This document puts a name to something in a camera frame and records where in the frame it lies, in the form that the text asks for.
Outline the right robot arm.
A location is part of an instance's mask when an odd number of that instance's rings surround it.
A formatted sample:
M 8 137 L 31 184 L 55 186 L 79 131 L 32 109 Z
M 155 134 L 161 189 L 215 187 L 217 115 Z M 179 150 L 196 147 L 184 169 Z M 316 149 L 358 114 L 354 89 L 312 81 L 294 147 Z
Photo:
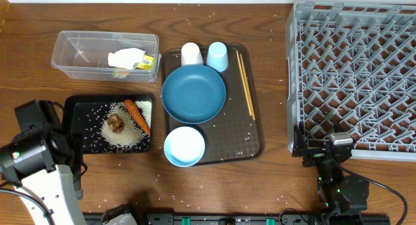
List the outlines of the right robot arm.
M 316 167 L 317 190 L 320 201 L 326 206 L 309 224 L 363 224 L 361 212 L 368 208 L 369 183 L 353 175 L 344 175 L 341 163 L 351 158 L 355 140 L 341 126 L 329 140 L 319 147 L 306 144 L 298 126 L 294 126 L 292 156 L 302 158 L 302 166 Z

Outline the white tissue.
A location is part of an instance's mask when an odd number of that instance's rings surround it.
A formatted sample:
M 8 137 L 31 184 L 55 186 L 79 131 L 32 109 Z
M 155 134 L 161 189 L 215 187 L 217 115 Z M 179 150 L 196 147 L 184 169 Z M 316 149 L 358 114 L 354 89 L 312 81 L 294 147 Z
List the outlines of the white tissue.
M 135 64 L 142 62 L 145 51 L 138 48 L 121 49 L 108 54 L 108 65 L 116 68 L 132 70 Z

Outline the brown food scrap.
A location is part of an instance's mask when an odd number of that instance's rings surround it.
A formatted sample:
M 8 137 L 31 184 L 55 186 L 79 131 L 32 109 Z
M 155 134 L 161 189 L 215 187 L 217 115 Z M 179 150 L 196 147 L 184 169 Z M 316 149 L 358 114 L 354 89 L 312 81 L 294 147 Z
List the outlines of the brown food scrap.
M 121 133 L 124 130 L 124 121 L 118 114 L 111 114 L 107 119 L 107 125 L 113 133 Z

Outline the green yellow snack wrapper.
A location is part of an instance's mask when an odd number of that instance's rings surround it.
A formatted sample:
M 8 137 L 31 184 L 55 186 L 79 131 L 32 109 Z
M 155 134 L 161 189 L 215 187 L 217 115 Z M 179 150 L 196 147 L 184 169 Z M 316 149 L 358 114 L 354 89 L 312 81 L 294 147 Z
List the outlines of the green yellow snack wrapper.
M 113 66 L 114 71 L 112 76 L 121 79 L 135 71 L 149 71 L 153 68 L 153 63 L 154 57 L 149 55 L 144 55 L 140 62 L 135 62 L 133 65 L 117 62 L 116 65 Z

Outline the white rice pile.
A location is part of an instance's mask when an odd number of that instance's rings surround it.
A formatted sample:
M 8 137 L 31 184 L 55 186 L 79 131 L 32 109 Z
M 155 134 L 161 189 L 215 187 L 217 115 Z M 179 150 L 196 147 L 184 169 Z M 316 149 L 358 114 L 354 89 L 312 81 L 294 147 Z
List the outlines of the white rice pile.
M 139 153 L 150 147 L 150 136 L 133 120 L 122 101 L 81 103 L 77 112 L 84 153 Z M 124 122 L 121 133 L 113 133 L 107 125 L 108 117 L 114 113 Z

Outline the light blue bowl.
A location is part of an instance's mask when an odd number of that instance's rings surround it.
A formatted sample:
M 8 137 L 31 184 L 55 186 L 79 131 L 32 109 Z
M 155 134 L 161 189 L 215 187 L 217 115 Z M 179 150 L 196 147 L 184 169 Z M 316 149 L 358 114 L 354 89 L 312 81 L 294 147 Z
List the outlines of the light blue bowl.
M 205 152 L 203 135 L 195 128 L 183 126 L 171 131 L 164 142 L 164 154 L 174 166 L 186 168 L 199 162 Z

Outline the dark blue plate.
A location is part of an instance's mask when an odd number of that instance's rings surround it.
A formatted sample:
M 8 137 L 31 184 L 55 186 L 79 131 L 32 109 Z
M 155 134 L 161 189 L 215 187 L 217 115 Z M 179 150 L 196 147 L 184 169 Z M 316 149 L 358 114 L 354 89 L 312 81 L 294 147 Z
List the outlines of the dark blue plate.
M 200 124 L 221 111 L 226 101 L 226 85 L 220 74 L 207 66 L 182 66 L 165 79 L 161 98 L 172 118 Z

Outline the wooden chopstick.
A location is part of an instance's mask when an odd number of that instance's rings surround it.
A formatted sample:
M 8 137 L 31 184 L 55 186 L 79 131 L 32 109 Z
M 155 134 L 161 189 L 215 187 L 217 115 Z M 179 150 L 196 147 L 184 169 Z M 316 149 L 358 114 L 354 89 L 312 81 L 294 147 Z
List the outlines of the wooden chopstick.
M 246 98 L 248 99 L 248 103 L 249 103 L 249 107 L 250 107 L 250 116 L 252 117 L 253 120 L 256 120 L 255 117 L 255 113 L 254 113 L 254 106 L 253 106 L 253 101 L 252 101 L 252 97 L 251 97 L 251 92 L 250 92 L 250 86 L 248 84 L 248 76 L 246 74 L 246 67 L 244 65 L 244 59 L 241 53 L 239 54 L 239 59 L 240 59 L 240 65 L 241 65 L 241 69 L 242 69 L 242 76 L 244 79 L 244 84 L 245 84 L 245 91 L 246 91 Z
M 236 50 L 236 56 L 237 56 L 237 61 L 238 61 L 238 65 L 239 65 L 239 70 L 240 70 L 240 76 L 241 76 L 241 80 L 242 80 L 242 84 L 243 84 L 243 89 L 244 89 L 244 94 L 245 94 L 245 97 L 246 97 L 246 91 L 245 91 L 245 84 L 244 84 L 244 79 L 243 79 L 243 76 L 242 76 L 242 69 L 241 69 L 241 63 L 240 63 L 240 59 L 239 59 L 239 51 L 238 50 Z M 246 98 L 246 102 L 247 102 L 247 106 L 248 106 L 248 112 L 250 112 L 250 107 L 249 107 L 249 103 L 248 103 L 248 99 Z

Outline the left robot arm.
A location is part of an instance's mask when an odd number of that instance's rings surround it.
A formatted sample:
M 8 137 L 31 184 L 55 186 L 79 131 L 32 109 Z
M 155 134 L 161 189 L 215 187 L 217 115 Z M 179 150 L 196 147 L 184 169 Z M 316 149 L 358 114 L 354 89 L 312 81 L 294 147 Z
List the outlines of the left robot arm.
M 35 224 L 137 225 L 133 211 L 121 205 L 102 215 L 85 215 L 75 192 L 76 176 L 66 137 L 52 128 L 36 128 L 1 148 L 1 177 L 20 197 Z

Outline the orange carrot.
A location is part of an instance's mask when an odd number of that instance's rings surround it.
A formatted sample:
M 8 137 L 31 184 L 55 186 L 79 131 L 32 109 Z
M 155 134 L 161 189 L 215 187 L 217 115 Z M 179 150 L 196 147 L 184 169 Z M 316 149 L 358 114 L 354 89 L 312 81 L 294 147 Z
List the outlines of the orange carrot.
M 145 132 L 147 135 L 150 135 L 150 127 L 144 117 L 141 115 L 136 103 L 130 99 L 126 99 L 124 101 L 124 105 L 133 120 L 141 127 L 143 132 Z

